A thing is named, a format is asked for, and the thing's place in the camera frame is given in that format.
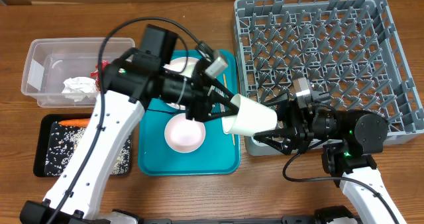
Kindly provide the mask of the white tissue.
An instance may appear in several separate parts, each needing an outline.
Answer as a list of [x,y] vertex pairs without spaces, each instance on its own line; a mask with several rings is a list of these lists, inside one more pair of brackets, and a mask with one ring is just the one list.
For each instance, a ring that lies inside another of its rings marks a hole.
[[65,95],[65,98],[73,99],[75,102],[82,101],[86,97],[91,99],[95,97],[94,93],[98,92],[96,82],[92,78],[68,78],[63,84],[62,94]]

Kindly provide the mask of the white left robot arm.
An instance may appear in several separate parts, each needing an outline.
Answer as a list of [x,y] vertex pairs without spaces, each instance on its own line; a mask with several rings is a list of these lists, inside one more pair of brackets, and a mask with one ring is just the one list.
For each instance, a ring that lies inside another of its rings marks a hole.
[[179,36],[148,25],[139,46],[98,70],[100,93],[89,124],[66,168],[41,202],[24,204],[22,223],[100,223],[103,192],[115,161],[150,102],[159,98],[185,107],[186,117],[206,122],[221,117],[218,103],[234,115],[232,93],[217,77],[224,56],[199,42],[201,55],[190,77],[165,69]]

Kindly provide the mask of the white small cup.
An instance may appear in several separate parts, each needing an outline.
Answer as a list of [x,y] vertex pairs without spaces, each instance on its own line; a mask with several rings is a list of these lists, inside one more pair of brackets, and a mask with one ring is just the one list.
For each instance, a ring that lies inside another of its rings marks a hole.
[[238,113],[221,119],[224,133],[252,137],[276,128],[278,116],[273,109],[240,94],[234,95],[231,103]]

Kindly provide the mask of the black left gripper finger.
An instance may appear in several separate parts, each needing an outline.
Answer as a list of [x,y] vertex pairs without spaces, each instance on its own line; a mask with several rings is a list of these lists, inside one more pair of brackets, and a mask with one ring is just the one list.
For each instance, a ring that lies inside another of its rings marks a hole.
[[207,86],[207,104],[213,107],[216,104],[224,105],[226,107],[234,107],[235,104],[231,102],[234,94],[231,93],[219,80],[208,80]]
[[206,103],[202,105],[199,111],[198,121],[207,122],[222,117],[237,115],[238,112],[239,108],[232,103],[228,103],[227,105],[222,103]]

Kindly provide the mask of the bowl with food scraps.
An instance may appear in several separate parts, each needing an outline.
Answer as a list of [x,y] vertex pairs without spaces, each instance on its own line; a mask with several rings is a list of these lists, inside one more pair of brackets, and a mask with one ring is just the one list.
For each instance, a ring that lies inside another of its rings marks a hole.
[[164,137],[172,150],[179,153],[190,153],[203,144],[206,129],[203,123],[186,119],[186,115],[182,113],[168,121]]

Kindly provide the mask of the spilled rice and peanuts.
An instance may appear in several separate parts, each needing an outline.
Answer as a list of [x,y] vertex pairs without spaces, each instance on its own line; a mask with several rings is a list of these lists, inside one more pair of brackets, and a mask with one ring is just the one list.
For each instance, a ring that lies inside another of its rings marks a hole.
[[[85,132],[85,127],[62,126],[54,122],[50,129],[48,148],[44,161],[44,175],[60,176],[69,163]],[[112,175],[127,174],[131,169],[132,136],[126,139],[115,162]]]

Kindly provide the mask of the black tray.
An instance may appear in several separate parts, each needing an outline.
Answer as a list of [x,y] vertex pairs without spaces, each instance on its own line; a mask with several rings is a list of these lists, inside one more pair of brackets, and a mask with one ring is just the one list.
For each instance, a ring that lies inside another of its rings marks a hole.
[[49,114],[41,120],[40,132],[38,136],[38,144],[34,158],[33,173],[40,178],[46,178],[44,175],[44,161],[48,148],[49,134],[51,126],[54,122],[60,122],[68,119],[87,119],[90,115],[87,113],[74,114]]

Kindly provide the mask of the clear plastic bin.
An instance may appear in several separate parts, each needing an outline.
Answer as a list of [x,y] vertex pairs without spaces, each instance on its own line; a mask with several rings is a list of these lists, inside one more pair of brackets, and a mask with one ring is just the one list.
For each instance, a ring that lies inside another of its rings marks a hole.
[[23,70],[22,94],[36,99],[44,108],[94,106],[95,89],[74,89],[64,82],[91,77],[102,42],[102,37],[34,40]]

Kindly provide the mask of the orange carrot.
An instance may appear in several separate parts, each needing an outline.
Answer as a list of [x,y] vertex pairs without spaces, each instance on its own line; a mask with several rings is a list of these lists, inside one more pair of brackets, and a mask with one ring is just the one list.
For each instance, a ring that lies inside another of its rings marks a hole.
[[58,124],[66,127],[87,127],[90,119],[68,119],[60,121]]

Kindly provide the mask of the teal plastic tray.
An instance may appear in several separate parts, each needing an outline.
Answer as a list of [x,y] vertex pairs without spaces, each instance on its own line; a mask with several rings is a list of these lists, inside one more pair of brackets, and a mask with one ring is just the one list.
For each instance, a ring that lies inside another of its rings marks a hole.
[[150,102],[139,129],[138,166],[149,176],[229,174],[240,164],[240,137],[223,131],[221,119],[205,123],[205,140],[193,152],[170,148],[165,128],[175,108],[159,99]]

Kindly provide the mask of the grey dish rack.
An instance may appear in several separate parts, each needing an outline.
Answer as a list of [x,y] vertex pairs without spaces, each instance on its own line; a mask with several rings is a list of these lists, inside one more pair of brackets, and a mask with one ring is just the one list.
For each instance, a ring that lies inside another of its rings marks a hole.
[[241,93],[293,94],[294,79],[326,91],[338,110],[389,121],[386,144],[423,134],[423,106],[387,0],[236,0]]

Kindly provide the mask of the cream bowl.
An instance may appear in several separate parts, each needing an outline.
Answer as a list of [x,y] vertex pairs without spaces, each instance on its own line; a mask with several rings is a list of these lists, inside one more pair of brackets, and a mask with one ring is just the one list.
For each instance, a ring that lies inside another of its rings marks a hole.
[[185,69],[183,70],[183,72],[181,73],[181,75],[187,77],[187,78],[191,78],[193,71],[195,69],[196,63],[189,63]]

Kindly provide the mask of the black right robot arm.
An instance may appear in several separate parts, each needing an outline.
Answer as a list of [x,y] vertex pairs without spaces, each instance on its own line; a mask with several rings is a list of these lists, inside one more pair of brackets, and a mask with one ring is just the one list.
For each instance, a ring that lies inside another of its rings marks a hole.
[[[381,153],[388,134],[388,121],[371,111],[338,111],[327,92],[311,92],[290,99],[282,93],[263,103],[274,106],[284,126],[256,133],[253,138],[291,158],[283,177],[291,182],[332,181],[355,207],[329,207],[315,212],[316,223],[405,223],[382,181],[373,154]],[[289,165],[302,154],[321,146],[322,165],[327,176],[292,178]]]

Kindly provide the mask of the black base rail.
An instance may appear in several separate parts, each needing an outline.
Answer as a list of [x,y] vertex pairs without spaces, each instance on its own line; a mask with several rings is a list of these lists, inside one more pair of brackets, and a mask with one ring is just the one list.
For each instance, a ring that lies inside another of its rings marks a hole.
[[144,224],[316,224],[313,215],[288,215],[277,219],[198,219],[180,220],[145,219]]

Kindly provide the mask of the pink plate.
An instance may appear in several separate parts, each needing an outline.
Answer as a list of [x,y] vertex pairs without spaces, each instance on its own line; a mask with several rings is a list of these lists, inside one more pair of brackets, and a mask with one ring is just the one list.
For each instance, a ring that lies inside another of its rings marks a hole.
[[197,63],[199,60],[197,58],[193,57],[181,57],[181,58],[175,58],[173,59],[170,64],[166,64],[164,67],[166,69],[169,69],[171,71],[175,72],[183,72],[183,70],[186,68],[186,66],[189,63]]

